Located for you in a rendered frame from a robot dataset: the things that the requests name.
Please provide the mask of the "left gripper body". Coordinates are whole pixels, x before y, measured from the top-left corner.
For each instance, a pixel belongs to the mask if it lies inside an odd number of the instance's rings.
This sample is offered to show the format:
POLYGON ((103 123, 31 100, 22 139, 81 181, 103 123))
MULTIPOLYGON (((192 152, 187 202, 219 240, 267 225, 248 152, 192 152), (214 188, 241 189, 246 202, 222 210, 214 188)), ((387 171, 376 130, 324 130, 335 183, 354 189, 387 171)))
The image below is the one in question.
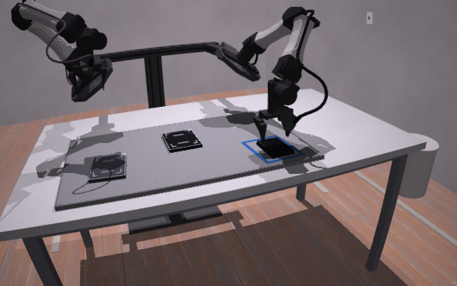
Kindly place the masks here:
POLYGON ((278 118, 278 121, 281 121, 279 118, 280 115, 282 115, 284 122, 294 121, 297 118, 297 116, 293 114, 293 108, 289 108, 281 103, 278 99, 268 96, 268 111, 267 109, 259 110, 259 116, 255 116, 253 119, 255 119, 258 123, 264 122, 263 118, 265 120, 270 118, 278 118))

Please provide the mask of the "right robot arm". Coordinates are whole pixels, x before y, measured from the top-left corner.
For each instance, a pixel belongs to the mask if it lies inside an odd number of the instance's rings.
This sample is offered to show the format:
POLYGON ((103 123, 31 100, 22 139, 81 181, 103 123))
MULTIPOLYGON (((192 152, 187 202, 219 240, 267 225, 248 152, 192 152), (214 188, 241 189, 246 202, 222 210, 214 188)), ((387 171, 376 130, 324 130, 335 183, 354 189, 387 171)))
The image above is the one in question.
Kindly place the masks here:
MULTIPOLYGON (((27 29, 38 36, 46 45, 64 27, 64 23, 57 18, 65 22, 66 27, 59 36, 68 43, 57 36, 49 45, 59 59, 64 62, 78 59, 77 51, 79 50, 86 53, 86 50, 102 50, 107 45, 105 34, 96 28, 87 28, 85 20, 80 15, 73 15, 70 12, 57 12, 36 3, 35 0, 22 0, 22 3, 21 6, 15 5, 11 10, 12 22, 22 31, 27 29), (33 23, 31 23, 32 21, 33 23), (77 49, 70 45, 75 41, 77 49)), ((81 91, 102 73, 101 71, 92 72, 92 67, 89 65, 83 66, 82 71, 75 73, 80 78, 77 82, 78 91, 81 91)))

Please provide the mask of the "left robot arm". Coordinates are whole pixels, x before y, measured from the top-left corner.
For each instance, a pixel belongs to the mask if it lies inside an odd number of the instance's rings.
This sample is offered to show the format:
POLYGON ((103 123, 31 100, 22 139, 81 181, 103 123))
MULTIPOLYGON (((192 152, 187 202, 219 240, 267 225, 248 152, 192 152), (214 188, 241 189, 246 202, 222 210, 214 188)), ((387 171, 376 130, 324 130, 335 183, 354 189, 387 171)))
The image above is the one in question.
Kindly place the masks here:
POLYGON ((309 34, 312 29, 320 25, 320 21, 315 17, 311 17, 309 20, 307 14, 308 12, 303 7, 290 7, 285 11, 280 22, 263 32, 256 32, 244 40, 242 43, 244 47, 238 54, 235 55, 222 48, 224 56, 259 74, 258 69, 249 63, 252 57, 255 54, 259 55, 265 52, 267 47, 280 38, 291 35, 286 49, 272 70, 272 73, 280 79, 273 78, 268 81, 268 96, 278 99, 284 105, 292 105, 296 101, 300 89, 295 84, 302 77, 302 67, 296 60, 300 45, 302 47, 299 51, 299 57, 302 63, 309 34), (306 28, 308 22, 309 25, 306 28), (306 33, 305 29, 307 29, 306 33), (304 40, 302 41, 303 36, 304 40))

